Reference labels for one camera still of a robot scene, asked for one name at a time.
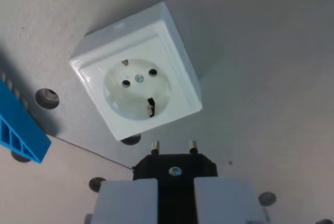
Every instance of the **socket faceplate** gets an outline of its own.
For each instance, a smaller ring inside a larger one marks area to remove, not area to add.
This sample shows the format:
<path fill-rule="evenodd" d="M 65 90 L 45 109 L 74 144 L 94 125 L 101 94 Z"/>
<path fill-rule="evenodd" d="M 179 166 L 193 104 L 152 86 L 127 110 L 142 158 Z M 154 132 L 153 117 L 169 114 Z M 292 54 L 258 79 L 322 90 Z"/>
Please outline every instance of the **socket faceplate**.
<path fill-rule="evenodd" d="M 117 140 L 202 108 L 199 81 L 164 3 L 84 37 L 70 64 Z"/>

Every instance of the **mounting hole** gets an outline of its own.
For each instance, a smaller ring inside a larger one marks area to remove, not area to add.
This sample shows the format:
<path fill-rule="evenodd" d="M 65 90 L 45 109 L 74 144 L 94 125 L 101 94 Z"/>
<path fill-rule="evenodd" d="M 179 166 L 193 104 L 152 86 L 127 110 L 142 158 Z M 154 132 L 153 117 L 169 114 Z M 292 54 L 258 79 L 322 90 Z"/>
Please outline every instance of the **mounting hole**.
<path fill-rule="evenodd" d="M 333 221 L 329 220 L 329 219 L 324 219 L 321 221 L 317 221 L 316 224 L 333 224 Z"/>
<path fill-rule="evenodd" d="M 132 146 L 140 142 L 141 134 L 135 134 L 133 136 L 122 139 L 121 142 L 125 145 Z"/>
<path fill-rule="evenodd" d="M 15 152 L 13 152 L 13 151 L 11 151 L 11 156 L 12 156 L 15 160 L 17 160 L 18 162 L 27 163 L 27 162 L 30 161 L 30 159 L 28 159 L 28 158 L 26 158 L 26 157 L 23 157 L 23 156 L 21 156 L 21 155 L 15 153 Z"/>
<path fill-rule="evenodd" d="M 154 77 L 154 76 L 156 76 L 156 75 L 158 74 L 158 72 L 157 72 L 157 70 L 155 70 L 155 69 L 151 69 L 151 70 L 148 72 L 148 74 L 149 74 L 149 76 Z"/>
<path fill-rule="evenodd" d="M 261 206 L 268 207 L 276 202 L 276 194 L 273 192 L 264 192 L 258 197 Z"/>
<path fill-rule="evenodd" d="M 88 183 L 89 188 L 92 189 L 94 192 L 99 192 L 101 188 L 101 184 L 105 182 L 106 179 L 102 177 L 95 177 L 91 179 Z"/>
<path fill-rule="evenodd" d="M 55 109 L 59 105 L 59 96 L 49 88 L 42 88 L 35 94 L 39 106 L 45 109 Z"/>
<path fill-rule="evenodd" d="M 131 83 L 127 79 L 122 81 L 122 86 L 123 87 L 129 87 L 130 85 L 131 85 Z"/>

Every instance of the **screw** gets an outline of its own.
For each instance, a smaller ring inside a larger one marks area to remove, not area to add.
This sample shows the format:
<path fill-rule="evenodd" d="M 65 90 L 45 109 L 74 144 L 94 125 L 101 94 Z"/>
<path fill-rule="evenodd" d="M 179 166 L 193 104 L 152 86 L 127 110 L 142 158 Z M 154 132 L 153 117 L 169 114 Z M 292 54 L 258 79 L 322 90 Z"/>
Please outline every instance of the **screw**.
<path fill-rule="evenodd" d="M 169 168 L 168 173 L 172 176 L 179 176 L 182 173 L 182 169 L 179 167 L 171 167 Z"/>
<path fill-rule="evenodd" d="M 143 82 L 144 81 L 144 76 L 141 75 L 141 74 L 137 74 L 136 77 L 135 77 L 135 80 L 137 82 Z"/>

